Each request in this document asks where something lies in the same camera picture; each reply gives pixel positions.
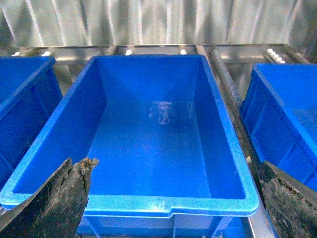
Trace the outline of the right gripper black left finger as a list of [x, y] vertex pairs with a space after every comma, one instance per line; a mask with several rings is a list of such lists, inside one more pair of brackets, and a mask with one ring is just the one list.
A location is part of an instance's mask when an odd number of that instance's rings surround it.
[[0, 217], [2, 238], [72, 238], [88, 204], [98, 159], [67, 158], [31, 195]]

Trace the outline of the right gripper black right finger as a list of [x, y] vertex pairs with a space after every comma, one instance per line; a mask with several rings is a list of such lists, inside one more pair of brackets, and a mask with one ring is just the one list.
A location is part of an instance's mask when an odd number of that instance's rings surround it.
[[317, 193], [268, 161], [259, 168], [264, 204], [280, 238], [317, 236]]

